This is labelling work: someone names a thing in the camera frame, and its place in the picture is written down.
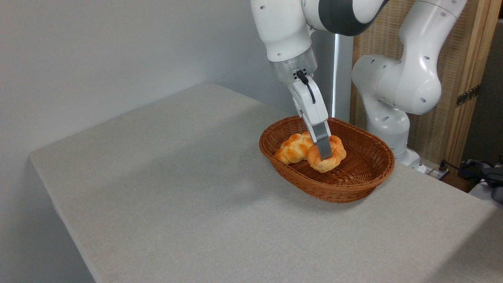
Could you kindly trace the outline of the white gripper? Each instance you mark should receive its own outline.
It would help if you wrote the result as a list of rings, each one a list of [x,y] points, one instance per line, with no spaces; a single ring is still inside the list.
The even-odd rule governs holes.
[[[301,80],[288,84],[294,99],[295,107],[316,145],[320,159],[332,157],[329,137],[332,136],[328,125],[328,113],[318,85],[311,76],[307,77],[308,83]]]

